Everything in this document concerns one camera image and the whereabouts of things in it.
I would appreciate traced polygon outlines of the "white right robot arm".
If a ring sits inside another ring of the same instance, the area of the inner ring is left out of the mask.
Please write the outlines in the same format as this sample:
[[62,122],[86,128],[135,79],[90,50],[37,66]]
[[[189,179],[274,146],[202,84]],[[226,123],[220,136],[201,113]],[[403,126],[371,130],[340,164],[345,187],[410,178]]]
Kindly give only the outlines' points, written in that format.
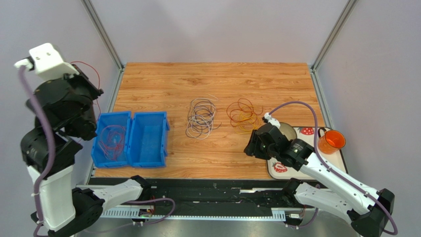
[[291,178],[283,188],[289,198],[329,212],[351,225],[363,237],[379,237],[391,222],[395,195],[388,189],[377,190],[343,172],[317,154],[309,140],[288,139],[269,123],[253,130],[244,149],[246,155],[271,160],[310,176],[329,191]]

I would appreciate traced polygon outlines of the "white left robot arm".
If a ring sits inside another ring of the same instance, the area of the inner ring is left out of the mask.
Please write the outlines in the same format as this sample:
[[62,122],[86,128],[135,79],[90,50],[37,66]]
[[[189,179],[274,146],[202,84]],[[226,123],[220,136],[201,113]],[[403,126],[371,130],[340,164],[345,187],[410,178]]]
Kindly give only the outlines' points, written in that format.
[[34,183],[36,211],[32,219],[46,227],[50,237],[72,237],[92,226],[101,214],[117,205],[146,201],[151,185],[136,175],[104,189],[72,186],[75,155],[82,149],[76,139],[96,136],[93,102],[103,94],[75,65],[32,91],[25,79],[30,67],[19,66],[19,79],[35,114],[35,127],[21,140],[21,152]]

